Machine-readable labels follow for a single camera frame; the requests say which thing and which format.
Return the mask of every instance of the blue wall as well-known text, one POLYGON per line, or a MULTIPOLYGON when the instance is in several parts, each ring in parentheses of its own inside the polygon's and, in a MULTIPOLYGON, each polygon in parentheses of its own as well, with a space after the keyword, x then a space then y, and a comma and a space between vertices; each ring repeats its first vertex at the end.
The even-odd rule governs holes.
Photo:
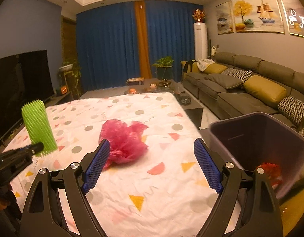
POLYGON ((47 50, 52 85, 59 86, 61 7, 46 0, 4 0, 0 6, 0 58, 36 50, 47 50))

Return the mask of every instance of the purple trash bin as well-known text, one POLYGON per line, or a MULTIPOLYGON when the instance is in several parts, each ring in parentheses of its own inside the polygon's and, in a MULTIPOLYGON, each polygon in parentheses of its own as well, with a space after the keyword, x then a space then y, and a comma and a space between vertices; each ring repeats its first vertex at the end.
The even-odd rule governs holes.
POLYGON ((289 191, 304 165, 304 137, 266 113, 213 123, 209 137, 208 147, 240 169, 254 171, 263 162, 279 165, 283 183, 274 190, 278 199, 289 191))

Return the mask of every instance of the gray wall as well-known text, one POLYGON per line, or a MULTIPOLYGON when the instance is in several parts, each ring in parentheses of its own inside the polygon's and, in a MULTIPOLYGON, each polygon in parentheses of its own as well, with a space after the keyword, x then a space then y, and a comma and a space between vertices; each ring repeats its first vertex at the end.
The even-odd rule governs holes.
POLYGON ((52 85, 59 86, 61 7, 46 0, 4 0, 0 6, 0 58, 36 50, 47 50, 52 85))
POLYGON ((285 35, 274 33, 233 33, 218 35, 215 6, 230 0, 214 0, 204 5, 208 36, 217 50, 262 58, 304 73, 304 38, 291 36, 279 1, 285 35))

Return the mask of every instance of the patterned bed sheet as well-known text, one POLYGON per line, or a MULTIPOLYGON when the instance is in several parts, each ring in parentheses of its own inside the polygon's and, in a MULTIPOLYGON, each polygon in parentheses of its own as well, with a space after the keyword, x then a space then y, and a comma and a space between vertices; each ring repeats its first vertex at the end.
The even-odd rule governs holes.
MULTIPOLYGON (((58 149, 33 157, 33 163, 11 182, 20 210, 39 169, 64 169, 93 152, 108 119, 128 125, 139 121, 148 126, 142 136, 148 152, 135 163, 102 172, 86 195, 96 218, 109 237, 197 235, 217 194, 209 188, 194 156, 193 143, 201 136, 172 94, 74 100, 48 107, 47 114, 58 149)), ((30 143, 24 128, 6 150, 30 143)), ((59 193, 68 227, 78 233, 65 191, 59 193)), ((238 214, 237 205, 227 232, 234 229, 238 214)))

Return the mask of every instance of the pink plastic bag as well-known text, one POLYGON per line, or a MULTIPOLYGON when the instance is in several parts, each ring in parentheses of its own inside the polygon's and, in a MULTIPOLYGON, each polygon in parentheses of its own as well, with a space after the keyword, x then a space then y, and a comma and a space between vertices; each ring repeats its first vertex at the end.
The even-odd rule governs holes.
POLYGON ((113 162, 121 164, 135 161, 148 151, 148 146, 141 141, 142 133, 148 126, 132 121, 131 126, 117 119, 107 120, 100 132, 99 142, 110 142, 110 155, 104 166, 107 169, 113 162))

